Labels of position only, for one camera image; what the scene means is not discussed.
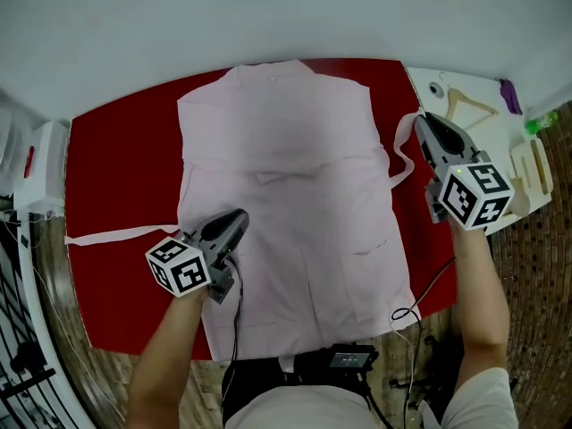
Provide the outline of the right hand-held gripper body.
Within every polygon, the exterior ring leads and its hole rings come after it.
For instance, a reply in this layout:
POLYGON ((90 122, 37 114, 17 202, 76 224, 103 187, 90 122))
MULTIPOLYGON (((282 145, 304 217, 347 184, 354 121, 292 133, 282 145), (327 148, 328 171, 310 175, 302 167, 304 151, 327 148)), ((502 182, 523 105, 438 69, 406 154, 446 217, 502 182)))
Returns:
POLYGON ((424 159, 433 169, 425 187, 432 221, 452 218, 465 231, 496 223, 514 197, 507 175, 450 120, 425 112, 416 117, 414 128, 424 159))

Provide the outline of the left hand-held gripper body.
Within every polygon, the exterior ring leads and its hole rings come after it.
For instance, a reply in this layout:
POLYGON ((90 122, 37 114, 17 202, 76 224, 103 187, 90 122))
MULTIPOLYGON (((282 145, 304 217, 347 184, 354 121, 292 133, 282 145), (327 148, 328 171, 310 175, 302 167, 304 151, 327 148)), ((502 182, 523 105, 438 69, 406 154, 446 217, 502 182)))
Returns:
POLYGON ((177 298, 208 288, 209 297, 222 303, 240 274, 233 254, 248 226, 248 213, 237 208, 161 240, 146 253, 157 284, 177 298))

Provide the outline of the pink robe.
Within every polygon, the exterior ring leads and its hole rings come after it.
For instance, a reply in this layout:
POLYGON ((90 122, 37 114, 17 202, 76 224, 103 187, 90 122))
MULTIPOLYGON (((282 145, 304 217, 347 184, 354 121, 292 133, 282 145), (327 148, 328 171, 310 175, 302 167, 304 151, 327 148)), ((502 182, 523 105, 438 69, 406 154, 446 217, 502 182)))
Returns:
POLYGON ((411 303, 368 87, 298 61, 240 66, 177 103, 179 224, 236 208, 241 280, 203 325, 214 360, 362 341, 411 303))

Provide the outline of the person's right forearm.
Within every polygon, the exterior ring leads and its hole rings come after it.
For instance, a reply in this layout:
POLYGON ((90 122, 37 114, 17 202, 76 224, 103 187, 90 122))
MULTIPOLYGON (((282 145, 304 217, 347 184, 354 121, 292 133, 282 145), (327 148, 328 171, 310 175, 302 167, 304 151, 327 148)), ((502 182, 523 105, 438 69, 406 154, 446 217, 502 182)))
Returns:
POLYGON ((451 225, 457 266, 458 321, 464 347, 460 384, 507 366, 509 305, 481 230, 451 225))

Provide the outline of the person's left forearm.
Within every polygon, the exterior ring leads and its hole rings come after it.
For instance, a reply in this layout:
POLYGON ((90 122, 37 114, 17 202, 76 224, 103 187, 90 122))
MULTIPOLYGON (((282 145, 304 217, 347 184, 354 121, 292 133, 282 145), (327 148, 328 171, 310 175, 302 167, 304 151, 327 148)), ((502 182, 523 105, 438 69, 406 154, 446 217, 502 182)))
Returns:
POLYGON ((179 429, 194 340, 207 289, 172 300, 135 365, 126 429, 179 429))

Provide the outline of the white side table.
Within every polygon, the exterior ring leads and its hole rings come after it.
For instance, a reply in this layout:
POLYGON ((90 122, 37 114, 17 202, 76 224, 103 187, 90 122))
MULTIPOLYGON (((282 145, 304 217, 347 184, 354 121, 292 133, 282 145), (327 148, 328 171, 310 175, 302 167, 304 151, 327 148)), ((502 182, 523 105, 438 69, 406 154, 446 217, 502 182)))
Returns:
MULTIPOLYGON (((448 109, 447 87, 441 82, 438 70, 423 68, 407 68, 408 76, 417 94, 420 105, 427 112, 445 117, 448 109), (434 97, 429 90, 429 83, 434 81, 440 84, 444 90, 444 97, 439 99, 434 97)), ((523 185, 517 178, 515 169, 510 158, 510 150, 525 141, 536 137, 526 133, 525 118, 522 115, 511 114, 500 93, 500 83, 497 80, 445 71, 445 80, 453 88, 458 88, 468 97, 475 101, 494 107, 500 114, 485 122, 482 122, 473 129, 466 130, 477 147, 487 152, 488 156, 504 171, 514 184, 523 185)), ((459 104, 453 122, 460 128, 465 127, 486 115, 486 112, 475 109, 466 104, 459 104)), ((531 204, 530 214, 540 209, 540 203, 531 204)), ((486 229, 488 235, 500 231, 524 217, 518 217, 508 211, 502 218, 486 229)))

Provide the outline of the green plastic bottle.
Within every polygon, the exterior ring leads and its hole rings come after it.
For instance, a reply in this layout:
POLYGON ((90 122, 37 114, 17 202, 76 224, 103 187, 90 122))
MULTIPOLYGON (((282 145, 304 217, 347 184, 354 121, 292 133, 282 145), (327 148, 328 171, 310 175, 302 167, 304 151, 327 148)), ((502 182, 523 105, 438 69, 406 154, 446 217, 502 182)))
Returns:
POLYGON ((536 135, 539 131, 548 129, 555 125, 558 120, 559 114, 556 111, 551 111, 535 119, 527 121, 525 124, 525 129, 528 135, 536 135))

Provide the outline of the wooden clothes hanger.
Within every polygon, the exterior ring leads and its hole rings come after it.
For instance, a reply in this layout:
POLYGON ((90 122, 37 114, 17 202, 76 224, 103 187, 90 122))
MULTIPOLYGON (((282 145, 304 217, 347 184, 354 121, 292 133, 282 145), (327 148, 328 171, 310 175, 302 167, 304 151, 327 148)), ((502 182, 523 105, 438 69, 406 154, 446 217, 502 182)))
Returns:
POLYGON ((466 104, 478 109, 480 111, 486 112, 486 115, 482 116, 481 118, 477 119, 476 121, 472 122, 468 126, 465 127, 465 130, 473 129, 474 127, 478 126, 482 122, 485 122, 495 116, 498 116, 500 113, 494 108, 487 104, 475 101, 474 99, 468 97, 458 88, 453 88, 448 81, 445 80, 445 72, 439 72, 439 78, 441 82, 447 87, 447 98, 448 98, 448 109, 445 114, 445 118, 449 121, 453 121, 453 117, 457 110, 459 104, 466 104))

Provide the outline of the purple cloth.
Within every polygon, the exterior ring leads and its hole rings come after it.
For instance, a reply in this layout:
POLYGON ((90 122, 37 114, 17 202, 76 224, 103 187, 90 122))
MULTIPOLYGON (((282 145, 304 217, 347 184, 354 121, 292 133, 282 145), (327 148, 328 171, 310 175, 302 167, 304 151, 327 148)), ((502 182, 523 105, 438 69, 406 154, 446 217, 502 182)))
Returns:
POLYGON ((520 106, 517 90, 511 80, 499 79, 500 95, 504 99, 506 106, 511 114, 522 115, 523 111, 520 106))

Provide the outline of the red tablecloth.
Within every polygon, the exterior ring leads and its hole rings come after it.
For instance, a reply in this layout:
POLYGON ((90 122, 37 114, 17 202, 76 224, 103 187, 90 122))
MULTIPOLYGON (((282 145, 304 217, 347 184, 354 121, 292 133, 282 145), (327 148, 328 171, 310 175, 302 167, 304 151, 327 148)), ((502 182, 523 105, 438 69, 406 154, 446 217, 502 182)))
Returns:
MULTIPOLYGON (((211 71, 174 80, 102 105, 71 123, 65 176, 65 228, 71 238, 139 226, 147 235, 114 243, 71 245, 71 275, 90 345, 138 355, 160 323, 170 296, 154 281, 146 251, 176 221, 182 177, 176 103, 221 77, 211 71)), ((431 221, 425 185, 432 170, 415 139, 402 151, 414 171, 392 192, 422 316, 458 298, 450 227, 431 221)))

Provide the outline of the white water dispenser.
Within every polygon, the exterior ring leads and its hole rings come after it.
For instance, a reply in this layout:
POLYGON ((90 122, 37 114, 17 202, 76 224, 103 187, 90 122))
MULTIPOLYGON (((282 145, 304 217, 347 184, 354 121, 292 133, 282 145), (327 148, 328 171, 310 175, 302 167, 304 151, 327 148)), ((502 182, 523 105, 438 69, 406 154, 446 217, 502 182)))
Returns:
POLYGON ((64 164, 69 129, 60 122, 46 122, 32 132, 35 155, 28 179, 22 178, 13 192, 18 212, 47 217, 64 214, 64 164))

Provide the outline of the black metal railing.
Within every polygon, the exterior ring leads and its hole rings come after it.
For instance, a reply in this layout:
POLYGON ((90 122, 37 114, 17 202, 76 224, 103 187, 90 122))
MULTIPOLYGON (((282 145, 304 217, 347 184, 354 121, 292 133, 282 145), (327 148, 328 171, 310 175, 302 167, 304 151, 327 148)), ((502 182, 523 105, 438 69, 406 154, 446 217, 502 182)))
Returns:
POLYGON ((63 369, 37 284, 21 274, 29 252, 0 220, 0 429, 97 429, 63 369))

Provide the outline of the person's white shirt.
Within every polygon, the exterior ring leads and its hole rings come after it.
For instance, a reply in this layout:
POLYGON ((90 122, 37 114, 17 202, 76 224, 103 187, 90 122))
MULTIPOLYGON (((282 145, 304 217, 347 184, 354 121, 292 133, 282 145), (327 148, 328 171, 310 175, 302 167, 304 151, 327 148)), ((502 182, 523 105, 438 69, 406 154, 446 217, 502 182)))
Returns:
MULTIPOLYGON (((438 421, 419 406, 425 429, 518 429, 505 369, 485 370, 461 385, 438 421)), ((224 429, 380 429, 366 401, 332 386, 289 386, 256 397, 224 429)))

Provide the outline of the black device with screen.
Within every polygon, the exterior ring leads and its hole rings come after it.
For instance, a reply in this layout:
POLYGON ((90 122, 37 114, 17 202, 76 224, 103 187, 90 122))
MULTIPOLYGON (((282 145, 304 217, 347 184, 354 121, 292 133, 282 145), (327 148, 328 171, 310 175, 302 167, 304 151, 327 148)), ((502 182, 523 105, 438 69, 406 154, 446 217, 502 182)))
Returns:
POLYGON ((336 344, 332 346, 330 368, 371 371, 379 352, 373 345, 336 344))

